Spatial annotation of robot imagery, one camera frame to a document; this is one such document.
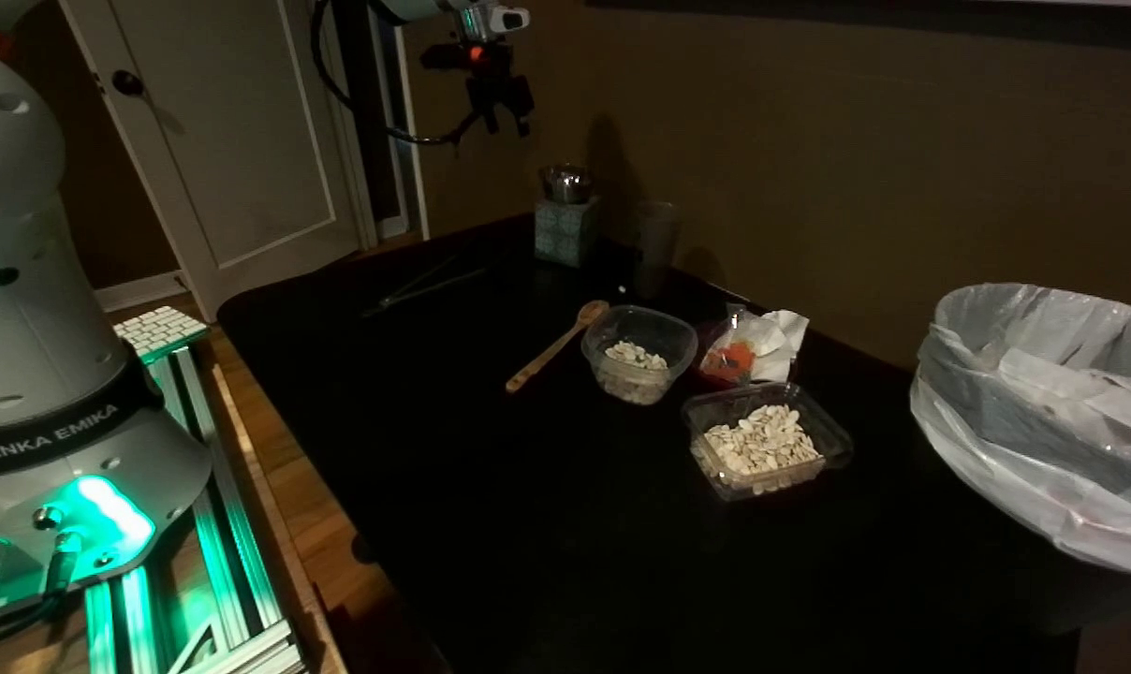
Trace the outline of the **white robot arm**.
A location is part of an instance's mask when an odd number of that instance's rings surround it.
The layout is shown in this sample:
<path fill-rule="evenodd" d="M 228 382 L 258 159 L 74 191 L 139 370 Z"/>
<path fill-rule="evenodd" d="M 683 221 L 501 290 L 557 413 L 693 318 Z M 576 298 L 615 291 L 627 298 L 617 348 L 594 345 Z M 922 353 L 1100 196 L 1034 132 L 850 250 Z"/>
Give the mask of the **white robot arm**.
<path fill-rule="evenodd" d="M 135 571 L 210 484 L 102 312 L 58 182 L 58 124 L 0 61 L 0 622 Z"/>

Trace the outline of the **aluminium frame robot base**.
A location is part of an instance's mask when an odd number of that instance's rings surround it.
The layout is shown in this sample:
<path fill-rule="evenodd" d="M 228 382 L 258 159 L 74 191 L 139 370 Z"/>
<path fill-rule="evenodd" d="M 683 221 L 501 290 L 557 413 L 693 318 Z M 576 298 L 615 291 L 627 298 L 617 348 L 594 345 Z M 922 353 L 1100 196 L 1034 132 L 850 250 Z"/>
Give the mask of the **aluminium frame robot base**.
<path fill-rule="evenodd" d="M 144 376 L 198 466 L 0 484 L 0 674 L 348 674 L 222 368 L 182 345 Z"/>

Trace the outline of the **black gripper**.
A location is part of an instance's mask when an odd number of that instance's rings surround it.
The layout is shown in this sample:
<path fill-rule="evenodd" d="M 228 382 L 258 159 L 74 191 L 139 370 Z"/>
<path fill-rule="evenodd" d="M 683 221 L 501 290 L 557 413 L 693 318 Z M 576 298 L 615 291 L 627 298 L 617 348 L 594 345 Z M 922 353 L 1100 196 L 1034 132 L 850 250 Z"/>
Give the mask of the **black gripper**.
<path fill-rule="evenodd" d="M 515 132 L 530 132 L 530 86 L 511 73 L 511 48 L 504 41 L 441 41 L 419 54 L 431 73 L 464 73 L 468 115 L 458 124 L 464 135 L 473 124 L 497 132 L 497 112 L 509 112 Z"/>

